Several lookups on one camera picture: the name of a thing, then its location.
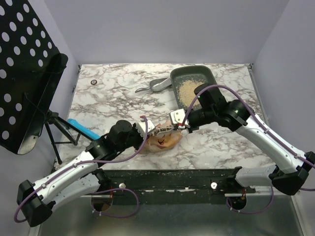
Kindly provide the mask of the pink cat litter bag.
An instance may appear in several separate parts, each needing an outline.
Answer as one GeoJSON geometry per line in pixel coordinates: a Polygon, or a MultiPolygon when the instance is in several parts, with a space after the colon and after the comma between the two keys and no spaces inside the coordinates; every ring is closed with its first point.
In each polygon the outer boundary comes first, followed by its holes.
{"type": "Polygon", "coordinates": [[[150,154],[170,150],[178,144],[182,137],[181,130],[168,130],[160,132],[156,136],[149,136],[139,153],[150,154]]]}

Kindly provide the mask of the dark grey litter tray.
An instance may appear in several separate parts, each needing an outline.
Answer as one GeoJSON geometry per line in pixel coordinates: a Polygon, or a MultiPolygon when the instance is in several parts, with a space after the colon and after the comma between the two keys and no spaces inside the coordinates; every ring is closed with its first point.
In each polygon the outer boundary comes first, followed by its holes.
{"type": "Polygon", "coordinates": [[[195,98],[194,90],[199,85],[216,84],[211,70],[203,65],[176,68],[170,73],[170,80],[179,109],[187,110],[195,98]]]}

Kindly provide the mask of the silver metal scoop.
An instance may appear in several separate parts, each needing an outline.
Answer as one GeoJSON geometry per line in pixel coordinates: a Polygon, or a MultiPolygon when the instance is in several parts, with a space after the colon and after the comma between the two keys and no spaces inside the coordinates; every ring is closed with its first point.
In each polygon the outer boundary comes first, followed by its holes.
{"type": "Polygon", "coordinates": [[[135,93],[150,90],[152,92],[161,92],[171,86],[170,78],[159,78],[149,82],[149,86],[146,88],[139,88],[135,93]]]}

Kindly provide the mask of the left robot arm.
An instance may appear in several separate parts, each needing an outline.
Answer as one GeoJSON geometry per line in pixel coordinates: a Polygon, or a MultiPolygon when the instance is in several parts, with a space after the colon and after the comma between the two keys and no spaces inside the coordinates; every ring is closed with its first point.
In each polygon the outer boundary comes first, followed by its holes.
{"type": "Polygon", "coordinates": [[[23,181],[18,187],[14,221],[35,227],[68,202],[83,195],[108,192],[110,184],[101,166],[137,156],[154,128],[145,116],[135,124],[120,120],[65,166],[35,182],[23,181]]]}

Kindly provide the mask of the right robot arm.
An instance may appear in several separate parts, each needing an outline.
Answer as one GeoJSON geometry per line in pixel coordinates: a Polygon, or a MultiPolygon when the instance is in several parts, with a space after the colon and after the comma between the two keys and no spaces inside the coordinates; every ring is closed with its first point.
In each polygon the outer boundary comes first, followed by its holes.
{"type": "Polygon", "coordinates": [[[236,193],[243,187],[271,186],[284,194],[295,195],[315,166],[314,152],[304,152],[291,145],[266,125],[239,95],[227,102],[220,89],[234,93],[226,86],[209,83],[195,88],[193,100],[199,101],[201,109],[193,110],[189,106],[183,123],[189,124],[191,129],[197,129],[216,122],[251,141],[274,162],[274,165],[265,168],[237,169],[233,177],[227,179],[227,189],[236,193]]]}

